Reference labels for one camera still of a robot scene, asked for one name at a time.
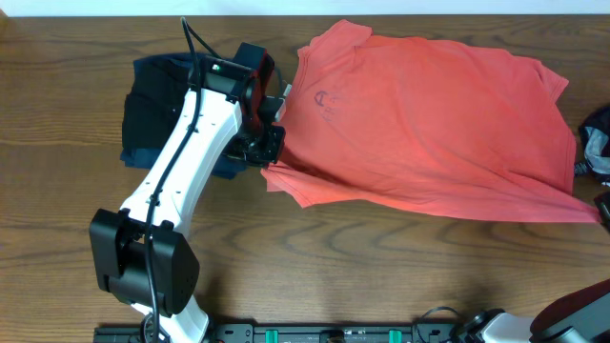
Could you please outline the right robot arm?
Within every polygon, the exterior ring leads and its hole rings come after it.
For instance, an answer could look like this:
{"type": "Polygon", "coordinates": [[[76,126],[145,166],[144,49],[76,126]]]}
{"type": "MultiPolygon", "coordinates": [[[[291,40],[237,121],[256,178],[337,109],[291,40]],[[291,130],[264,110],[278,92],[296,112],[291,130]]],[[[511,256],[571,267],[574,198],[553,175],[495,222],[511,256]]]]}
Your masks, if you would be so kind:
{"type": "Polygon", "coordinates": [[[483,312],[454,326],[450,342],[607,342],[609,281],[569,293],[534,318],[501,310],[483,312]]]}

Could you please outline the black patterned garment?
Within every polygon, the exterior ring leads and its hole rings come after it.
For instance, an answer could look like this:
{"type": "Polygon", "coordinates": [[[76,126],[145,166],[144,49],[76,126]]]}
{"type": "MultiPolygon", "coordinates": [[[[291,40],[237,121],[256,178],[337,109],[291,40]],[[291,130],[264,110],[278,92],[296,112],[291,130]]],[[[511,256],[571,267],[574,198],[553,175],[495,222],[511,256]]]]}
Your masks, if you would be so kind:
{"type": "Polygon", "coordinates": [[[574,175],[592,174],[609,186],[609,106],[592,112],[579,126],[583,159],[575,164],[574,175]]]}

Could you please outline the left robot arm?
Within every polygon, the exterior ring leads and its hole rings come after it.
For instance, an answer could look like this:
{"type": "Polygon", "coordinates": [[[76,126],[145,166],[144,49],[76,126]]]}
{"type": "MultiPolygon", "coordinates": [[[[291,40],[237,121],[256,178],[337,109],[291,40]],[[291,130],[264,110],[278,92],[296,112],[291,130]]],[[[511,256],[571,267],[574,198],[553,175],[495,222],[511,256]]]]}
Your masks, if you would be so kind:
{"type": "Polygon", "coordinates": [[[200,265],[187,238],[218,158],[266,168],[278,161],[284,101],[266,95],[275,69],[266,49],[243,43],[231,60],[204,55],[167,143],[117,212],[90,227],[99,288],[140,313],[134,328],[101,327],[96,342],[202,342],[210,318],[193,295],[200,265]]]}

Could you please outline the red t-shirt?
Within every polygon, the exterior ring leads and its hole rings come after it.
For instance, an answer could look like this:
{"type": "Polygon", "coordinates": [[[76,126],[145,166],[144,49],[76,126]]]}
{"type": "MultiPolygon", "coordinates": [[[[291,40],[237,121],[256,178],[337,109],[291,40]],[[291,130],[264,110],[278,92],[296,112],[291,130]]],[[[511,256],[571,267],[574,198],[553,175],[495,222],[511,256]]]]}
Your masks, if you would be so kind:
{"type": "Polygon", "coordinates": [[[263,171],[302,207],[350,200],[481,221],[595,223],[572,194],[577,143],[539,60],[346,20],[298,51],[263,171]]]}

